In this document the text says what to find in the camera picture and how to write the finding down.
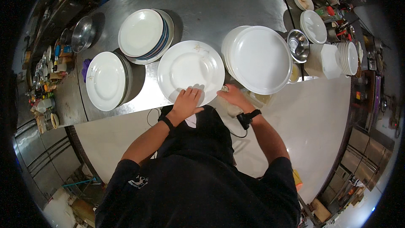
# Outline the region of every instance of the person's left hand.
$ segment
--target person's left hand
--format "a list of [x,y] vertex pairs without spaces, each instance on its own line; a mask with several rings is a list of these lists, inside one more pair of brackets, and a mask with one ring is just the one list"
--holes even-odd
[[173,109],[166,115],[173,126],[176,127],[193,114],[204,110],[204,108],[196,108],[202,92],[201,89],[192,89],[190,87],[187,88],[187,90],[180,91],[173,105]]

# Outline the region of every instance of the stack of plates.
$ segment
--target stack of plates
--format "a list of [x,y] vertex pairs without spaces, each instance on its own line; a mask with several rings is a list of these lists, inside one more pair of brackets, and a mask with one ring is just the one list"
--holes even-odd
[[340,76],[340,52],[335,45],[311,44],[308,59],[304,64],[311,76],[335,79]]
[[94,106],[102,111],[113,110],[133,99],[132,83],[131,65],[114,52],[99,53],[87,69],[87,94]]
[[241,26],[222,43],[223,62],[230,75],[249,91],[274,94],[288,82],[292,57],[286,41],[262,26]]
[[301,13],[301,30],[312,43],[324,44],[327,41],[327,28],[321,17],[314,11]]
[[142,9],[128,16],[118,33],[118,45],[135,64],[158,60],[170,47],[175,33],[172,18],[159,9]]
[[215,99],[225,80],[221,57],[210,45],[184,41],[172,46],[160,59],[158,84],[163,95],[174,103],[181,89],[203,90],[197,106]]
[[355,75],[358,67],[356,45],[352,42],[334,43],[333,45],[339,49],[342,72],[347,75]]

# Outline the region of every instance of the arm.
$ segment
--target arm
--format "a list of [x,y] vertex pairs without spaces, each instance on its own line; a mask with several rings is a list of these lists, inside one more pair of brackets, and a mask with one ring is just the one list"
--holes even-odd
[[[255,107],[245,98],[243,93],[234,85],[226,84],[229,92],[218,91],[217,94],[226,99],[230,104],[240,107],[243,112],[251,113]],[[269,164],[278,157],[290,159],[286,146],[276,130],[259,114],[252,120],[252,128],[257,141],[265,154]]]
[[[201,93],[202,90],[196,88],[180,91],[173,109],[166,115],[173,126],[176,127],[188,117],[204,110],[203,108],[196,108]],[[159,121],[132,142],[121,160],[133,160],[142,165],[143,160],[150,158],[159,149],[168,134],[169,127],[165,122]]]

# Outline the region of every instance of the hand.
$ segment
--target hand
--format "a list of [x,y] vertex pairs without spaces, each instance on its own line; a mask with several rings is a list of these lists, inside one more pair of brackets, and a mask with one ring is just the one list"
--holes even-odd
[[251,113],[255,107],[246,99],[245,95],[233,84],[225,84],[229,92],[218,91],[217,95],[226,99],[232,105],[240,107],[243,112]]
[[193,114],[204,110],[204,108],[196,108],[202,92],[201,89],[192,89],[190,87],[187,88],[187,90],[180,91],[179,96],[173,105],[173,109],[166,115],[173,126],[176,127]]

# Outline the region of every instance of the person's right hand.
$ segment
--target person's right hand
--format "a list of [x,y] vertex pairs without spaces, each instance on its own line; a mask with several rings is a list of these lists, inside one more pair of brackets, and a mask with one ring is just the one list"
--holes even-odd
[[240,107],[244,113],[250,113],[255,107],[246,99],[245,95],[233,84],[225,84],[229,92],[218,91],[217,95],[226,99],[232,105]]

